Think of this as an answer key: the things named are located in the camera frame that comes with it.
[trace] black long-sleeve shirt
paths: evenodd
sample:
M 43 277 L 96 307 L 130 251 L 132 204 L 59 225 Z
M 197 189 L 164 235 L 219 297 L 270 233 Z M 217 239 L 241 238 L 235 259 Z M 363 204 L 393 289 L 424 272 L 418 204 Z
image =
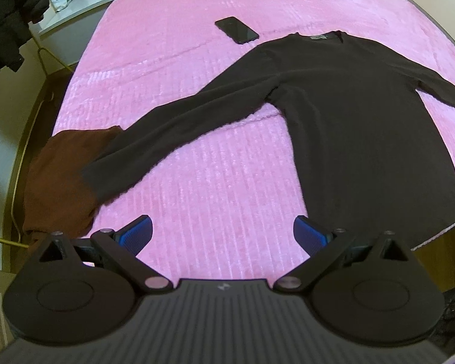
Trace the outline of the black long-sleeve shirt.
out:
M 416 89 L 455 107 L 455 86 L 378 42 L 290 34 L 244 55 L 199 93 L 158 106 L 83 176 L 105 202 L 175 148 L 268 102 L 286 119 L 309 217 L 409 245 L 455 222 L 455 169 Z

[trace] brown cloth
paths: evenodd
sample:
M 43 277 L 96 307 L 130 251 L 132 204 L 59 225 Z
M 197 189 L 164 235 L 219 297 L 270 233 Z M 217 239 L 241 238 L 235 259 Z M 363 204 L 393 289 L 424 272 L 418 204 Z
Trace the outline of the brown cloth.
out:
M 100 204 L 83 182 L 81 170 L 121 131 L 119 126 L 66 130 L 47 141 L 30 164 L 25 182 L 23 231 L 31 243 L 53 231 L 77 238 L 90 230 Z

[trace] phone screen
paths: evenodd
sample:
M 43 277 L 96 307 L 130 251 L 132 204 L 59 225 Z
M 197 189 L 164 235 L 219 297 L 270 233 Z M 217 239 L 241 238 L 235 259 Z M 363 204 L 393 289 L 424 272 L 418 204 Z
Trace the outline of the phone screen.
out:
M 246 43 L 257 40 L 260 37 L 234 16 L 218 20 L 214 24 L 224 31 L 228 37 L 232 38 L 235 43 Z

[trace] pink bedspread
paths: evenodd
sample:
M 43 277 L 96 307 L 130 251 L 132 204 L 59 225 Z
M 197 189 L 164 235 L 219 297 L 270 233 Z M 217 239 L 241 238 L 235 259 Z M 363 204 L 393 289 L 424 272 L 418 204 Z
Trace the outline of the pink bedspread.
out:
M 216 28 L 236 16 L 260 34 L 237 45 Z M 377 40 L 455 84 L 455 47 L 406 0 L 116 0 L 69 85 L 54 132 L 124 129 L 157 105 L 189 96 L 261 42 L 340 29 Z M 455 163 L 455 109 L 424 94 Z M 307 214 L 280 113 L 265 105 L 168 156 L 93 226 L 154 223 L 138 258 L 179 278 L 267 278 L 307 255 L 292 224 Z

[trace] blue gripper pad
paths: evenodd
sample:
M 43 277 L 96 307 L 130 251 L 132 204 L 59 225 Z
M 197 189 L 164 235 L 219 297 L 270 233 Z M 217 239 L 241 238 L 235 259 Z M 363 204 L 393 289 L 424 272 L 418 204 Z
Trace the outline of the blue gripper pad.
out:
M 323 227 L 310 221 L 306 216 L 297 216 L 293 223 L 293 235 L 296 242 L 308 255 L 313 256 L 325 247 L 332 234 Z
M 150 242 L 153 224 L 150 216 L 142 215 L 115 232 L 114 240 L 136 256 Z

